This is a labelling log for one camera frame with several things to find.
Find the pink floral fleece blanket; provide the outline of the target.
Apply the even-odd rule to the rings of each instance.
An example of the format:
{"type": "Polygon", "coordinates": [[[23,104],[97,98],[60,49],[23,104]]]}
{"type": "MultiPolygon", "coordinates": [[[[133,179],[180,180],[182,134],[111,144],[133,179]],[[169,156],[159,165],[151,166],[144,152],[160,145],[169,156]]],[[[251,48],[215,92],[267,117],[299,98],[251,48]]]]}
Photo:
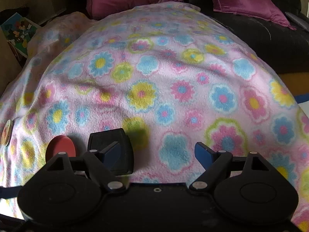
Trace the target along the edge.
{"type": "Polygon", "coordinates": [[[24,70],[1,96],[1,186],[25,184],[48,143],[122,128],[135,154],[130,180],[191,183],[194,145],[259,152],[297,190],[293,222],[308,231],[308,117],[242,40],[192,5],[138,6],[100,21],[72,13],[40,28],[24,70]]]}

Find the black leather sofa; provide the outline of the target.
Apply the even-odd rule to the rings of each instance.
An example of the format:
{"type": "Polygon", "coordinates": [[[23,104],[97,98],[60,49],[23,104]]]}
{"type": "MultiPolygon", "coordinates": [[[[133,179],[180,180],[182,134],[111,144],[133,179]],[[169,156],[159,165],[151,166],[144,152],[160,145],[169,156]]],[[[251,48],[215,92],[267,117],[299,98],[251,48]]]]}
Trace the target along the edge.
{"type": "MultiPolygon", "coordinates": [[[[292,21],[296,30],[276,23],[244,15],[213,11],[212,0],[184,0],[196,5],[209,16],[244,41],[256,55],[276,73],[308,72],[308,29],[292,21]]],[[[301,13],[301,0],[272,0],[283,14],[289,12],[308,23],[301,13]]]]}

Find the cartoon picture book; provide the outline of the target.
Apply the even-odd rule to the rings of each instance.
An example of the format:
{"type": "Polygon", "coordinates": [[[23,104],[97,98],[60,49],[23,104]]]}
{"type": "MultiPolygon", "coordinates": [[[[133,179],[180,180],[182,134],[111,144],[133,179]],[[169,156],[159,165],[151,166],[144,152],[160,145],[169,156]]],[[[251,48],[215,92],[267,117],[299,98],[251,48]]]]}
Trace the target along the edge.
{"type": "Polygon", "coordinates": [[[8,43],[23,57],[28,56],[27,46],[40,26],[18,13],[1,23],[1,29],[8,43]]]}

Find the magenta satin cushion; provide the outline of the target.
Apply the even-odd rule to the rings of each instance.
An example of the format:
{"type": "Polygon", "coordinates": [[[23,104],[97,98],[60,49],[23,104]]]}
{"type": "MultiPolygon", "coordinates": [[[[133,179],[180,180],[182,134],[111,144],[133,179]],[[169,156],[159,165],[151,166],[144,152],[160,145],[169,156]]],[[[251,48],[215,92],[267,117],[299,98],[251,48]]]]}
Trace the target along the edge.
{"type": "Polygon", "coordinates": [[[259,18],[296,30],[271,0],[213,0],[213,10],[259,18]]]}

